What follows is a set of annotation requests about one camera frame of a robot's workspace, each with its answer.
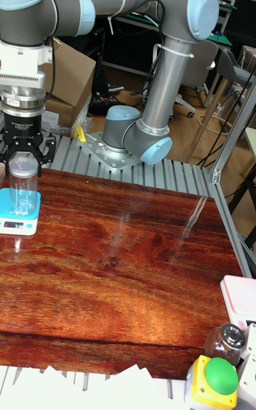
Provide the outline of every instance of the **cable tie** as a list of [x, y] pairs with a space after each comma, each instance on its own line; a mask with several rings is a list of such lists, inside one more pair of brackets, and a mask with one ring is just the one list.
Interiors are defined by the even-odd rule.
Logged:
[[178, 51], [174, 51], [173, 49], [167, 48], [166, 46], [162, 46], [159, 43], [156, 43], [154, 45], [154, 48], [155, 48], [155, 46], [158, 46], [159, 48], [164, 49], [165, 51], [168, 51], [169, 53], [177, 54], [178, 56], [189, 57], [191, 59], [193, 59], [195, 57], [193, 54], [179, 53]]
[[117, 14], [121, 13], [121, 11], [123, 11], [123, 8], [124, 8], [124, 5], [125, 5], [125, 1], [126, 1], [126, 0], [123, 0], [123, 1], [122, 1], [122, 5], [121, 5], [121, 7], [120, 7], [120, 9], [118, 10], [117, 13], [112, 14], [111, 16], [108, 16], [108, 17], [107, 17], [107, 20], [109, 21], [109, 25], [110, 25], [110, 32], [111, 32], [112, 35], [114, 35], [114, 31], [113, 31], [113, 26], [112, 26], [111, 20], [112, 20], [112, 18], [114, 18], [114, 16], [116, 16]]

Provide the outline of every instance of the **jar lid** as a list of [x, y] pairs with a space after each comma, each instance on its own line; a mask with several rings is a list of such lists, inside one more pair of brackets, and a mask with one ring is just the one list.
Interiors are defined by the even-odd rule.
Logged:
[[16, 177], [32, 177], [38, 172], [38, 163], [33, 157], [16, 155], [9, 162], [9, 171]]
[[205, 375], [210, 387], [224, 396], [232, 394], [238, 387], [238, 375], [226, 359], [210, 359], [205, 368]]
[[220, 336], [224, 344], [233, 350], [241, 350], [245, 346], [245, 335], [242, 330], [231, 323], [225, 323], [220, 328]]

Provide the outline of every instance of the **robotic arm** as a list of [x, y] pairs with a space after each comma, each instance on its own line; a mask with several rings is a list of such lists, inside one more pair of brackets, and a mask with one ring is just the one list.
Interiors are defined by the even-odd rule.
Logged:
[[16, 151], [32, 152], [41, 165], [52, 162], [55, 140], [48, 153], [39, 146], [44, 111], [44, 63], [52, 62], [45, 37], [89, 33], [95, 16], [145, 13], [162, 22], [161, 66], [151, 86], [143, 117], [132, 107], [111, 108], [103, 141], [116, 151], [126, 149], [148, 164], [159, 162], [171, 149], [167, 126], [193, 44], [207, 38], [218, 18], [218, 0], [0, 0], [0, 89], [4, 111], [6, 164]]

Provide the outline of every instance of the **green emergency button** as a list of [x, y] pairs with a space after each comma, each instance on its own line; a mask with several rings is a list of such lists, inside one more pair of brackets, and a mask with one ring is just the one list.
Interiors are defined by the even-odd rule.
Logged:
[[219, 394], [227, 396], [238, 387], [238, 376], [233, 366], [223, 358], [212, 358], [205, 369], [206, 380]]

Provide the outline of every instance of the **cardboard box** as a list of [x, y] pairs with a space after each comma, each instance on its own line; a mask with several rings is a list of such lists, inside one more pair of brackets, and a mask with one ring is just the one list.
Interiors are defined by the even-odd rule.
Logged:
[[[71, 127], [91, 93], [96, 62], [57, 38], [53, 40], [55, 85], [46, 110], [59, 114], [59, 125]], [[43, 71], [49, 92], [53, 82], [52, 64], [46, 63]]]
[[51, 96], [46, 102], [46, 111], [51, 111], [52, 113], [55, 113], [56, 116], [53, 116], [53, 120], [50, 120], [50, 117], [47, 115], [47, 117], [45, 117], [45, 113], [43, 113], [42, 121], [69, 128], [72, 127], [79, 114], [77, 113], [76, 108], [72, 105], [69, 105], [68, 103], [65, 103], [59, 98], [53, 96]]

